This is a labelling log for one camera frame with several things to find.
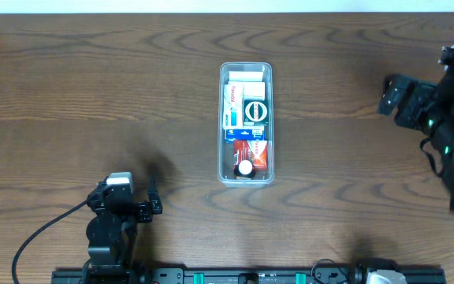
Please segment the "dark syrup bottle white cap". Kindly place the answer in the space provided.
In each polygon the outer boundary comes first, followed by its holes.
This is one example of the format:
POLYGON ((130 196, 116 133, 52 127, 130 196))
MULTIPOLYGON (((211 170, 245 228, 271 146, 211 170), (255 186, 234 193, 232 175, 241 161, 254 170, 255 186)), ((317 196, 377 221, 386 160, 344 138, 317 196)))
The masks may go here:
POLYGON ((236 179, 252 179, 255 175, 255 168, 250 160, 242 160, 234 166, 233 173, 236 179))

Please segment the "blue medicine box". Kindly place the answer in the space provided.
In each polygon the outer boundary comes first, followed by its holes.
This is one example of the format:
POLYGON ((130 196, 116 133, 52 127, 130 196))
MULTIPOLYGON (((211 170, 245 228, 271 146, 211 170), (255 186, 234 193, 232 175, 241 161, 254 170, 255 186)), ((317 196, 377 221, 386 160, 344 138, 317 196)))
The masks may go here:
POLYGON ((235 140, 265 140, 265 127, 254 126, 244 129, 228 129, 225 131, 225 142, 232 144, 235 140))

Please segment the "red Panadol box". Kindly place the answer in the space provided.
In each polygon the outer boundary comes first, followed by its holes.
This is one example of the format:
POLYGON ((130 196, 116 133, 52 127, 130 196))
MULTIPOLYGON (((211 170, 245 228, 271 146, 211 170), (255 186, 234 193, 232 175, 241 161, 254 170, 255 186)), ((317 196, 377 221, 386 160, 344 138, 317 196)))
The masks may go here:
POLYGON ((235 140, 233 143, 233 165, 238 166, 248 160, 257 170, 268 168, 267 140, 235 140))

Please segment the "white Panadol box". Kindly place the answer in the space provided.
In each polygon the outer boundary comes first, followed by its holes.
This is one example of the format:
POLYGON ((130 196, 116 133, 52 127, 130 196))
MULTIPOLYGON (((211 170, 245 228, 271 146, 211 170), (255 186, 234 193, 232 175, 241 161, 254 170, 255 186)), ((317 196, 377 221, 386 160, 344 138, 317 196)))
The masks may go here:
POLYGON ((224 129, 240 129, 243 126, 243 85, 229 83, 223 89, 224 129))

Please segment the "dark green round-logo box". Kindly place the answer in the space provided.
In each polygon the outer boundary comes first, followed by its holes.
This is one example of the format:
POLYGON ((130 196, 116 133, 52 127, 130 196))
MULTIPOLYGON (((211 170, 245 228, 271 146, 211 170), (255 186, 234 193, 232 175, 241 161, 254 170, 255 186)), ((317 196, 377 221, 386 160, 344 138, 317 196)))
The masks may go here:
POLYGON ((245 99, 243 111, 244 125, 266 126, 269 122, 269 108, 265 100, 245 99))

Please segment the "clear plastic container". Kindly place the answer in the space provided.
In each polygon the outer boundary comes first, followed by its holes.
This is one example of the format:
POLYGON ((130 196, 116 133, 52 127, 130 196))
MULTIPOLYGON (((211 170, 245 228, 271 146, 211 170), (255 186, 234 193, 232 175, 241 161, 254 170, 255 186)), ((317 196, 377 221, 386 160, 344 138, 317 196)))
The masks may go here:
POLYGON ((273 72, 265 62, 220 68, 218 179, 228 187, 263 187, 275 176, 273 72))

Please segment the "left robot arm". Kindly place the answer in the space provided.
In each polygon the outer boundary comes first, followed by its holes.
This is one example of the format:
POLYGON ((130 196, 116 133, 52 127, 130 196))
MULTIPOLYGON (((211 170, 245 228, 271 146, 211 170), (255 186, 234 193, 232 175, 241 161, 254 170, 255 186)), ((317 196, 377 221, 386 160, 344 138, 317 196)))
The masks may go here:
POLYGON ((133 200, 129 172, 112 173, 88 195, 87 205, 95 213, 86 229, 88 254, 95 269, 123 270, 132 266, 138 225, 151 222, 163 211, 155 178, 147 187, 148 199, 133 200))

